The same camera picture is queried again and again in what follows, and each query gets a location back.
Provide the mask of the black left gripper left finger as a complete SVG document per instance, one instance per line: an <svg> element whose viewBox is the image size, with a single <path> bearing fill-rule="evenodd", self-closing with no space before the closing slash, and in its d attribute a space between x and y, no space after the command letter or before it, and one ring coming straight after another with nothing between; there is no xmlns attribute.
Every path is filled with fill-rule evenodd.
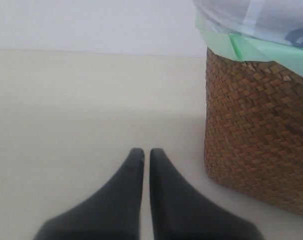
<svg viewBox="0 0 303 240"><path fill-rule="evenodd" d="M88 199L47 220L36 240L138 240L144 151L132 148L117 172Z"/></svg>

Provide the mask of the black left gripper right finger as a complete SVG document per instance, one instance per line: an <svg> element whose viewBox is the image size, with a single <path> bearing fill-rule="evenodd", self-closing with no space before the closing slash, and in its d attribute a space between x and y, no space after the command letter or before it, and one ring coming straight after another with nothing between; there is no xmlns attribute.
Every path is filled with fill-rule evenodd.
<svg viewBox="0 0 303 240"><path fill-rule="evenodd" d="M251 222L216 205L174 167L165 151L153 148L149 195L156 240L262 240Z"/></svg>

